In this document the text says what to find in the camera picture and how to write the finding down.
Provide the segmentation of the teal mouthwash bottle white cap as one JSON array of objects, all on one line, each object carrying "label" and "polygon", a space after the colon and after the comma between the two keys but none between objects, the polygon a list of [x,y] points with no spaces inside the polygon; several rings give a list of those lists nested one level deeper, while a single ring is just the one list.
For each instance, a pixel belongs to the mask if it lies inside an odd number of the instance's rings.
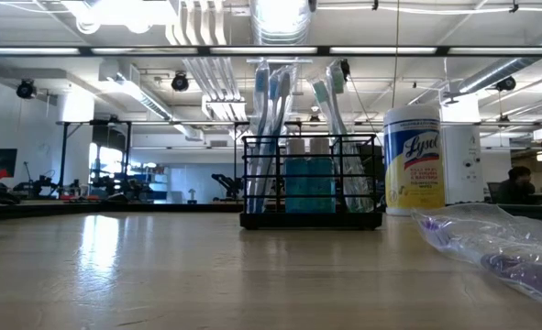
[{"label": "teal mouthwash bottle white cap", "polygon": [[312,211],[320,214],[336,211],[334,186],[334,164],[330,155],[330,141],[327,137],[310,139],[310,152],[314,156],[308,162],[308,170],[313,177],[308,179],[309,193],[313,194]]},{"label": "teal mouthwash bottle white cap", "polygon": [[306,194],[307,161],[305,155],[305,140],[301,138],[286,141],[287,158],[284,160],[285,211],[287,213],[303,213],[305,198],[298,195]]}]

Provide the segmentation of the bagged green toothbrush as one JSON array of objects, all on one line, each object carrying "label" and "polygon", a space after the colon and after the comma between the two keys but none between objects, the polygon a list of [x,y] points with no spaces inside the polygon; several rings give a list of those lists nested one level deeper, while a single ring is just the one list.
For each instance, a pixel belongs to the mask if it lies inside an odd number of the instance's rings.
[{"label": "bagged green toothbrush", "polygon": [[351,213],[368,213],[372,207],[370,190],[359,156],[358,145],[353,137],[351,123],[343,118],[345,110],[351,109],[344,72],[340,60],[332,61],[326,68],[326,88],[330,101],[330,132],[336,136],[338,170],[345,175],[343,193]]},{"label": "bagged green toothbrush", "polygon": [[328,89],[329,80],[313,79],[310,83],[316,103],[326,120],[328,132],[333,138],[337,173],[344,175],[340,182],[348,211],[366,213],[370,210],[372,203],[368,196],[369,188],[361,159],[357,156],[357,144],[348,136],[348,130],[337,109],[337,103]]}]

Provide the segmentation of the bagged purple toothbrush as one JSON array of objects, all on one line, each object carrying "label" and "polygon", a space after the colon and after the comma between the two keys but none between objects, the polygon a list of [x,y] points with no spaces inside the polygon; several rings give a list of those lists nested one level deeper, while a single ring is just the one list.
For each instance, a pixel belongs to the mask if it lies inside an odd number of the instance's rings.
[{"label": "bagged purple toothbrush", "polygon": [[414,209],[411,217],[438,252],[542,303],[542,221],[487,203]]}]

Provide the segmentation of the Lysol wipes canister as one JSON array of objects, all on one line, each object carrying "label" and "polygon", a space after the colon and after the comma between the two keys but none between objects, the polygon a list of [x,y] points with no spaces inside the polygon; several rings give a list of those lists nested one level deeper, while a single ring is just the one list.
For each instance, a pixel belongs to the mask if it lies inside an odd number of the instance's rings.
[{"label": "Lysol wipes canister", "polygon": [[389,110],[383,119],[385,202],[389,215],[446,203],[439,112],[429,105]]}]

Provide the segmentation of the person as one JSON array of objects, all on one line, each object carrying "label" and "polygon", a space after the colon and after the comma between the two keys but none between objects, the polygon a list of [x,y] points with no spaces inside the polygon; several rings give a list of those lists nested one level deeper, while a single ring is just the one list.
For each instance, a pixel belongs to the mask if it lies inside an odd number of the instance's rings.
[{"label": "person", "polygon": [[515,166],[508,171],[508,179],[502,181],[498,190],[498,204],[535,204],[536,188],[531,182],[531,170]]}]

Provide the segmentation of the silver ventilation duct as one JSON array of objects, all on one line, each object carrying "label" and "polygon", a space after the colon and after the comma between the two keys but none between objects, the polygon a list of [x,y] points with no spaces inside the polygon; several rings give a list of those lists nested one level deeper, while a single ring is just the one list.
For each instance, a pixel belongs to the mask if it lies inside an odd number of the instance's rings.
[{"label": "silver ventilation duct", "polygon": [[316,0],[249,0],[254,43],[261,46],[303,45]]}]

